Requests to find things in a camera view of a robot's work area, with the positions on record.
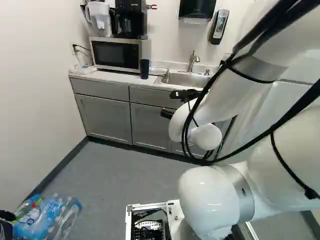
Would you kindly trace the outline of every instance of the microwave door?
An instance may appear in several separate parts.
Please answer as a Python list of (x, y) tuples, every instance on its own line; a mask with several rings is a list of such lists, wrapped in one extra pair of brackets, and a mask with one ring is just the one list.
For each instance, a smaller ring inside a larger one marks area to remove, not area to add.
[(98, 68), (139, 72), (137, 44), (92, 41), (94, 61)]

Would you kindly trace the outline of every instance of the coffee maker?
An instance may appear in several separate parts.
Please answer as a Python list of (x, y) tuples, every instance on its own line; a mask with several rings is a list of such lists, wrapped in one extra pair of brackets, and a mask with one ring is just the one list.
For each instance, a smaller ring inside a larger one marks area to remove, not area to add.
[(148, 39), (146, 0), (115, 0), (110, 8), (111, 33), (114, 38)]

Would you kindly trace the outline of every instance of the plastic water bottle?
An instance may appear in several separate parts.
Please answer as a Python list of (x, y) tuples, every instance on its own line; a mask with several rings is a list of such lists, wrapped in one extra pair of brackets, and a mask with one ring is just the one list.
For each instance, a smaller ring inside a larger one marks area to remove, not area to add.
[(25, 200), (21, 205), (15, 210), (14, 215), (16, 220), (19, 220), (33, 208), (32, 204), (40, 199), (40, 194), (36, 194), (33, 197)]
[(65, 240), (82, 210), (75, 197), (57, 193), (33, 206), (14, 224), (14, 240)]

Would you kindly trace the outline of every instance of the gray carpet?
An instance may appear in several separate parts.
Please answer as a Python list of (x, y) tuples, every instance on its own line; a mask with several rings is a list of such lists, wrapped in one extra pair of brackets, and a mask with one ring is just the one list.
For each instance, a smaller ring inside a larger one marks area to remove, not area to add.
[[(178, 179), (192, 164), (89, 142), (44, 192), (83, 203), (69, 240), (125, 240), (128, 204), (178, 198)], [(260, 240), (313, 240), (299, 213), (254, 221)]]

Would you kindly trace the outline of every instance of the cup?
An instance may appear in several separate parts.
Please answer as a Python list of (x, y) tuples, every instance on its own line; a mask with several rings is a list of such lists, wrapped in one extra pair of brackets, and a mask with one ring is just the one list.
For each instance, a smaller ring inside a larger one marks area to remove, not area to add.
[(150, 60), (149, 59), (140, 59), (140, 78), (141, 79), (148, 79), (149, 78), (149, 66)]

